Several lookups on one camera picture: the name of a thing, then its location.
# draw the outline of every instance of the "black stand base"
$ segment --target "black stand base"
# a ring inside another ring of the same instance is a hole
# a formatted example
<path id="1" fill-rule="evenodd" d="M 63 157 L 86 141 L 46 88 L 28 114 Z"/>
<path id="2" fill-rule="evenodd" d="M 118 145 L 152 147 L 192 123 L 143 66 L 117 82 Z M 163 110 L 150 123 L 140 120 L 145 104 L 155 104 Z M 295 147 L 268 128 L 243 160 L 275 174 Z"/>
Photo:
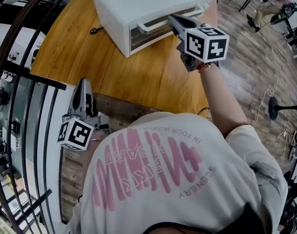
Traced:
<path id="1" fill-rule="evenodd" d="M 290 107 L 282 107 L 278 105 L 278 101 L 275 97 L 271 97 L 269 100 L 269 115 L 271 120 L 275 120 L 278 116 L 278 112 L 284 109 L 295 109 L 297 110 L 297 106 Z"/>

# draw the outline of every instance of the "floor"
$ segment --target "floor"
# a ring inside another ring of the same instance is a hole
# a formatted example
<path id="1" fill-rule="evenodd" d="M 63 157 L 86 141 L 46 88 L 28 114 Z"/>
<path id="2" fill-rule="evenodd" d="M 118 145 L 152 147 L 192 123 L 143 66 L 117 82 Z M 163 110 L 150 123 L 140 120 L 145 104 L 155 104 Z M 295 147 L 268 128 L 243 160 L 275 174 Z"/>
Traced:
<path id="1" fill-rule="evenodd" d="M 258 108 L 268 86 L 275 90 L 275 97 L 281 105 L 296 105 L 297 60 L 287 47 L 284 37 L 270 28 L 262 28 L 262 34 L 255 34 L 247 25 L 246 13 L 253 14 L 257 3 L 253 1 L 245 11 L 238 12 L 244 0 L 219 0 L 218 27 L 230 36 L 227 60 L 222 62 L 223 73 L 229 88 L 242 106 L 248 123 L 253 125 Z M 262 143 L 267 146 L 283 131 L 288 122 L 288 135 L 297 130 L 295 110 L 280 111 L 278 118 L 271 121 L 268 116 L 268 94 L 260 106 L 255 125 Z M 111 117 L 110 125 L 114 130 L 128 126 L 139 116 L 154 111 L 131 103 L 98 95 L 99 110 Z M 288 171 L 288 146 L 283 136 L 267 149 L 278 161 L 283 171 Z M 81 195 L 82 164 L 78 154 L 64 151 L 62 163 L 61 201 L 64 220 L 72 215 L 72 208 Z"/>

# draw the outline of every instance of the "black and white marker cube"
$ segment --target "black and white marker cube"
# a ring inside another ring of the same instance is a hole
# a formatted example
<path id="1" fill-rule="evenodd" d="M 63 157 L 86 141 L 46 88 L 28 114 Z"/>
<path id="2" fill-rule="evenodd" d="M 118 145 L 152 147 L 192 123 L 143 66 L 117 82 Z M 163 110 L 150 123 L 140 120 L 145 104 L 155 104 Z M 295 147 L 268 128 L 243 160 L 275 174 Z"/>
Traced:
<path id="1" fill-rule="evenodd" d="M 185 53 L 203 61 L 226 59 L 229 36 L 218 28 L 185 29 Z"/>
<path id="2" fill-rule="evenodd" d="M 60 126 L 57 143 L 72 151 L 86 150 L 93 130 L 93 126 L 77 118 L 71 118 Z"/>

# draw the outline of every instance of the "pink graphic print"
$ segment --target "pink graphic print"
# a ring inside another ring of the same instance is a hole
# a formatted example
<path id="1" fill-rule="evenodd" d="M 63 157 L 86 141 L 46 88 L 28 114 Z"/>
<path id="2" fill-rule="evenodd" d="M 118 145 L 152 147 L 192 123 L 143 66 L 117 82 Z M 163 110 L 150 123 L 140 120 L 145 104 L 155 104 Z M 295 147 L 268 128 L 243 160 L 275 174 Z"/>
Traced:
<path id="1" fill-rule="evenodd" d="M 170 150 L 166 152 L 157 133 L 145 131 L 144 135 L 145 138 L 141 139 L 138 130 L 130 128 L 126 134 L 119 134 L 117 139 L 113 137 L 110 141 L 111 145 L 105 146 L 105 166 L 101 158 L 96 161 L 92 185 L 95 206 L 102 205 L 104 209 L 114 211 L 116 198 L 114 195 L 118 196 L 119 201 L 131 197 L 131 182 L 138 191 L 148 189 L 156 191 L 158 189 L 157 179 L 160 179 L 166 193 L 171 192 L 168 179 L 172 178 L 176 186 L 180 185 L 181 171 L 184 178 L 189 182 L 194 182 L 195 172 L 199 170 L 199 164 L 202 162 L 195 147 L 189 148 L 182 141 L 178 145 L 174 138 L 168 137 Z M 156 168 L 157 174 L 153 172 L 148 155 L 151 155 L 154 160 L 152 165 Z M 171 178 L 165 176 L 160 156 L 164 160 Z M 187 162 L 190 162 L 195 172 L 188 172 Z"/>

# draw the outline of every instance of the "khaki pants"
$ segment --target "khaki pants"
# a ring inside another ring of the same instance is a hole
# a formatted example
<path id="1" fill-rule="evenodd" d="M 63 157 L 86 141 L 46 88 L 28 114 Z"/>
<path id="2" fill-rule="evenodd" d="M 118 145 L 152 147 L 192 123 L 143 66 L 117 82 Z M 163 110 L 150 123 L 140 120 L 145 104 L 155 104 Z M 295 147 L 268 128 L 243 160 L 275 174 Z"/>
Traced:
<path id="1" fill-rule="evenodd" d="M 257 7 L 257 14 L 255 16 L 255 25 L 261 27 L 262 20 L 267 15 L 277 15 L 280 13 L 280 9 L 276 6 L 270 5 L 259 5 Z"/>

